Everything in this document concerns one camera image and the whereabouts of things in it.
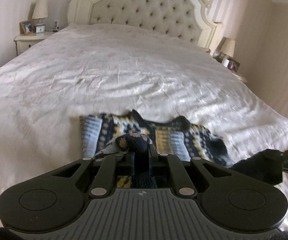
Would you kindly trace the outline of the patterned knit sweater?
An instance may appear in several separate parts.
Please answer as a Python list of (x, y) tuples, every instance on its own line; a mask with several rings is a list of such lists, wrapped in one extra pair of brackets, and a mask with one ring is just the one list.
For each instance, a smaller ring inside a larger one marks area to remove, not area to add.
[(168, 165), (149, 164), (148, 145), (153, 144), (158, 154), (177, 156), (181, 161), (200, 157), (226, 168), (233, 162), (222, 137), (202, 125), (178, 116), (166, 123), (145, 120), (137, 111), (125, 115), (102, 113), (80, 117), (82, 151), (84, 157), (103, 160), (111, 154), (135, 152), (136, 175), (121, 172), (117, 188), (172, 188)]

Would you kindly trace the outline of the white satin bedspread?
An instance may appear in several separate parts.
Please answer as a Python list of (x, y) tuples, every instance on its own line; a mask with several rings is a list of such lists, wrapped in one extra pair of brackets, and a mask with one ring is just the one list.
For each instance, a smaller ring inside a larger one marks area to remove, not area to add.
[(79, 117), (177, 116), (233, 161), (288, 150), (288, 119), (199, 47), (146, 29), (72, 24), (0, 68), (0, 194), (82, 157)]

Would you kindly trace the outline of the right white nightstand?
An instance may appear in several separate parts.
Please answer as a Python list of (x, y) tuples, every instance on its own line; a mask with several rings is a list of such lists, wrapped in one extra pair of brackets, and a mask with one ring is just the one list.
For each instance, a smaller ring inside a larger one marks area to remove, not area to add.
[(220, 55), (214, 56), (213, 58), (217, 62), (221, 63), (224, 67), (226, 67), (235, 77), (237, 77), (237, 79), (239, 79), (239, 81), (243, 82), (244, 84), (247, 83), (246, 78), (243, 77), (238, 71), (240, 67), (239, 62), (237, 62), (231, 57), (226, 58)]

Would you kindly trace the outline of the white nightstand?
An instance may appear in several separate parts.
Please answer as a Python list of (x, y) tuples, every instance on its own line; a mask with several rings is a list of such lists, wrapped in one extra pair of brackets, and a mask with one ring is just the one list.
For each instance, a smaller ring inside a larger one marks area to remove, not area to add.
[(44, 33), (20, 34), (14, 38), (17, 56), (31, 48), (33, 45), (45, 40), (49, 36), (55, 34), (53, 31), (46, 31)]
[(246, 78), (243, 77), (238, 71), (240, 67), (239, 62), (237, 62), (231, 57), (226, 58), (220, 55), (214, 56), (213, 58), (217, 62), (221, 63), (224, 67), (226, 67), (235, 77), (237, 77), (237, 79), (239, 79), (239, 81), (243, 82), (244, 84), (247, 83)]

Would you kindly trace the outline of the right beige table lamp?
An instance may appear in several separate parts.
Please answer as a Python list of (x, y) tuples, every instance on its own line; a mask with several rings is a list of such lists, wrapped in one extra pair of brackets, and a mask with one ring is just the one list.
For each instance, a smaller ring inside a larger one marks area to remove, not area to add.
[(225, 38), (225, 41), (219, 50), (223, 58), (233, 57), (235, 52), (235, 44), (236, 44), (235, 40), (228, 37)]

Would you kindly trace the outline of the beige table lamp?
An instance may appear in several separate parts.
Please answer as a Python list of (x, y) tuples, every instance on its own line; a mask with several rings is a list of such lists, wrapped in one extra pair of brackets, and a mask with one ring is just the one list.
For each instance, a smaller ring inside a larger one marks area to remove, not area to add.
[(36, 25), (43, 25), (43, 19), (48, 17), (47, 0), (38, 0), (33, 10), (32, 20)]
[(235, 52), (235, 44), (236, 44), (235, 40), (228, 37), (225, 38), (225, 41), (219, 50), (223, 58), (233, 57)]

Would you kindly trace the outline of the cream tufted headboard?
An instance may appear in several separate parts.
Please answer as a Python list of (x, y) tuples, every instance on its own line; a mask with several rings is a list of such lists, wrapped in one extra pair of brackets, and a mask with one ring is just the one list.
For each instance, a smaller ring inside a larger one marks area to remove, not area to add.
[(223, 24), (207, 16), (209, 0), (71, 0), (68, 23), (130, 25), (215, 52)]

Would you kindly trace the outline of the small white alarm clock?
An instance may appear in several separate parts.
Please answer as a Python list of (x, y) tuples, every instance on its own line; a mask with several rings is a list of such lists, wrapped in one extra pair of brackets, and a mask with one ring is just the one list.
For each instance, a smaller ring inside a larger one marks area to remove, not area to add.
[(36, 34), (41, 34), (45, 32), (45, 25), (36, 25)]

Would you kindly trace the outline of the left white nightstand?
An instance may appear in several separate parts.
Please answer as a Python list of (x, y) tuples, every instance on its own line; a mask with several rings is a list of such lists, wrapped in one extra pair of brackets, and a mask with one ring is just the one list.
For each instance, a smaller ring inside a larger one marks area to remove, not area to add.
[(46, 31), (44, 33), (20, 34), (14, 38), (17, 56), (31, 48), (33, 45), (45, 40), (49, 36), (55, 34), (53, 31)]

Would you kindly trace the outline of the left beige table lamp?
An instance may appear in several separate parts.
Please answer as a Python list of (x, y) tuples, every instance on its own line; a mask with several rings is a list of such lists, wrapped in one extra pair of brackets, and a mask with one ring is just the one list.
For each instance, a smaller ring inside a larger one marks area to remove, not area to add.
[(32, 20), (36, 25), (43, 25), (43, 19), (48, 17), (47, 0), (38, 0), (33, 10)]

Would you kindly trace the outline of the wooden picture frame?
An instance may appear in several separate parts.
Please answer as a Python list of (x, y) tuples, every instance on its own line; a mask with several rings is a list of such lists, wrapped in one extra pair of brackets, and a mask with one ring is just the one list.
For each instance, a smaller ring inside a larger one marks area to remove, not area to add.
[(22, 34), (28, 35), (34, 33), (34, 28), (31, 21), (26, 20), (19, 23)]

